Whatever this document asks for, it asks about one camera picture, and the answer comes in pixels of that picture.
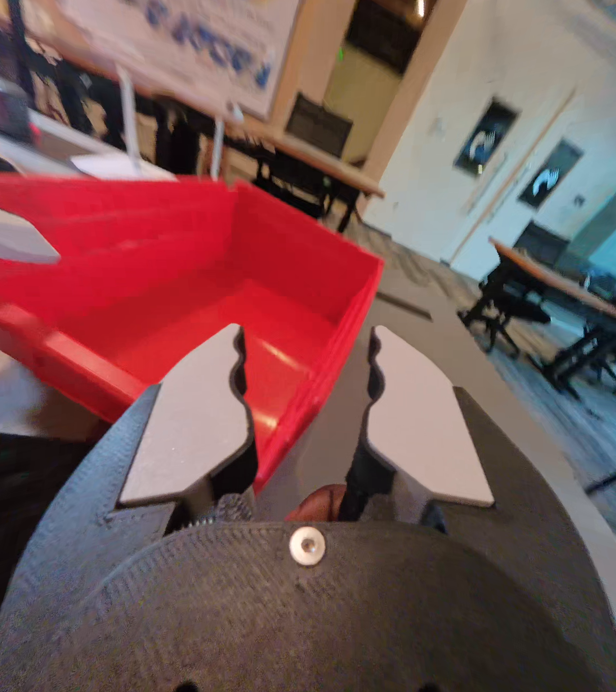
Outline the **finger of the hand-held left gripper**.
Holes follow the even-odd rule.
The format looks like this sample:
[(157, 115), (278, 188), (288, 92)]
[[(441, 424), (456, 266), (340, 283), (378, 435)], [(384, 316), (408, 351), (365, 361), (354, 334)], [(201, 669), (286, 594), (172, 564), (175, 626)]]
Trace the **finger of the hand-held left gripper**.
[(56, 264), (61, 255), (32, 223), (0, 209), (0, 259), (27, 264)]

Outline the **white poster stand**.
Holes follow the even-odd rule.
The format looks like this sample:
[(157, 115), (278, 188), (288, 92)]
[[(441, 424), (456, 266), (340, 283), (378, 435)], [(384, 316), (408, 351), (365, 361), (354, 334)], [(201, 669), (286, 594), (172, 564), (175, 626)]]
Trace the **white poster stand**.
[(101, 180), (174, 182), (176, 180), (174, 174), (141, 158), (137, 134), (134, 85), (130, 75), (122, 65), (116, 64), (116, 73), (121, 90), (126, 152), (114, 151), (112, 153), (73, 156), (71, 162), (83, 174)]

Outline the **black table mat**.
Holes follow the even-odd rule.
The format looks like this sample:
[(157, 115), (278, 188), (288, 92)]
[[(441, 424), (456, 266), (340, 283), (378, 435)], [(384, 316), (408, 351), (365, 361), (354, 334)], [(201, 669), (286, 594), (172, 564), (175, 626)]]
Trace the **black table mat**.
[(429, 284), (414, 285), (386, 269), (351, 354), (322, 410), (257, 497), (261, 520), (283, 520), (313, 491), (341, 483), (352, 462), (367, 396), (367, 346), (381, 324), (402, 337), (463, 387), (530, 460), (577, 519), (587, 497), (548, 432), (511, 392), (457, 317), (457, 308)]

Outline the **white poster board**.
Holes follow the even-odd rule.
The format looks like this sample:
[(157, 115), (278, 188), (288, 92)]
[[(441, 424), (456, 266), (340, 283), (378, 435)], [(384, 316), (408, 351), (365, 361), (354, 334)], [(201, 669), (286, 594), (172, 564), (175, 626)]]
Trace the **white poster board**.
[(59, 1), (98, 55), (153, 89), (266, 120), (301, 1)]

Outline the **dark framed wall poster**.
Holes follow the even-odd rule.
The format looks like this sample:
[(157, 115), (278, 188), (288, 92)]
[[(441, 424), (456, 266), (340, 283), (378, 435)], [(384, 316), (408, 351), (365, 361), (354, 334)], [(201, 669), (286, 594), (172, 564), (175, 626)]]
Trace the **dark framed wall poster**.
[(518, 196), (518, 201), (534, 210), (539, 209), (583, 154), (583, 149), (571, 141), (560, 139)]
[(520, 109), (493, 98), (460, 149), (453, 166), (471, 176), (480, 176), (520, 114)]

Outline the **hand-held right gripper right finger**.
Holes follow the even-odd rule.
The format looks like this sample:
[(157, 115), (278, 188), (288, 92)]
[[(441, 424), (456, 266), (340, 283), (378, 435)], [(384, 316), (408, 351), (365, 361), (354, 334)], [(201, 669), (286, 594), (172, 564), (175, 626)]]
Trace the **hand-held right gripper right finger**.
[(389, 328), (372, 328), (367, 393), (342, 521), (357, 521), (374, 497), (385, 516), (425, 522), (435, 502), (491, 508), (495, 498), (451, 380)]

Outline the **person's right hand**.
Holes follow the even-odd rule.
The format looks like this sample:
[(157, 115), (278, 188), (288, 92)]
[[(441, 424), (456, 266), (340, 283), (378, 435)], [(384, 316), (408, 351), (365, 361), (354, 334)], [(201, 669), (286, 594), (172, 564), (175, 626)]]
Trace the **person's right hand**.
[(330, 523), (338, 521), (340, 507), (347, 491), (345, 484), (329, 484), (307, 496), (290, 512), (288, 523)]

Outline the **red plastic bin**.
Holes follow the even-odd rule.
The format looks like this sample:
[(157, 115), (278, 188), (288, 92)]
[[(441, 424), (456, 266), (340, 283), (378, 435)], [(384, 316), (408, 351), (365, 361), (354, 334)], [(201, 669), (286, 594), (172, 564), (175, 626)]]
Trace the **red plastic bin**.
[(57, 264), (0, 259), (0, 350), (110, 423), (243, 327), (261, 491), (327, 401), (384, 262), (248, 183), (0, 174)]

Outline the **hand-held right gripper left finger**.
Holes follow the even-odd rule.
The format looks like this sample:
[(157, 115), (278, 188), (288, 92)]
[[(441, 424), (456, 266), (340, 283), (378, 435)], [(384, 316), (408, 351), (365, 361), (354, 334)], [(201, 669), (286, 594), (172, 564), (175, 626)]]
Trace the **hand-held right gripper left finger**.
[(244, 330), (228, 324), (164, 377), (119, 496), (133, 509), (211, 509), (252, 494), (259, 461), (247, 389)]

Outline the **black office chair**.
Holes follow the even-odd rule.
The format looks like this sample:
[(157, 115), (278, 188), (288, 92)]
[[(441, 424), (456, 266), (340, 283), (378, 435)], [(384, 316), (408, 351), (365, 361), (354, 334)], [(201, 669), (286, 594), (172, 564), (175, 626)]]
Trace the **black office chair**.
[(354, 123), (299, 92), (285, 132), (330, 156), (342, 158)]

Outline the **wooden table with black legs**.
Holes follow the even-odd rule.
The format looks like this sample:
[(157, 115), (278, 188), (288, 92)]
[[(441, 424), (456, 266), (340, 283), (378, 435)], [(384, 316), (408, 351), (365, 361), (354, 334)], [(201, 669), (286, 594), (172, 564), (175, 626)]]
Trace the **wooden table with black legs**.
[(293, 135), (268, 125), (230, 123), (226, 147), (257, 163), (252, 184), (317, 221), (335, 202), (345, 207), (336, 231), (343, 235), (361, 197), (385, 198), (379, 184), (360, 169)]
[(540, 309), (538, 304), (527, 300), (531, 293), (583, 317), (589, 329), (579, 340), (559, 351), (553, 360), (530, 359), (533, 367), (556, 391), (569, 394), (579, 402), (580, 395), (572, 385), (572, 378), (590, 365), (605, 360), (616, 349), (616, 305), (537, 263), (526, 253), (494, 239), (490, 242), (500, 262), (486, 278), (474, 306), (458, 312), (462, 324), (465, 327), (476, 322), (487, 324), (492, 348), (504, 324), (520, 317), (516, 311), (520, 305), (523, 305), (521, 313)]

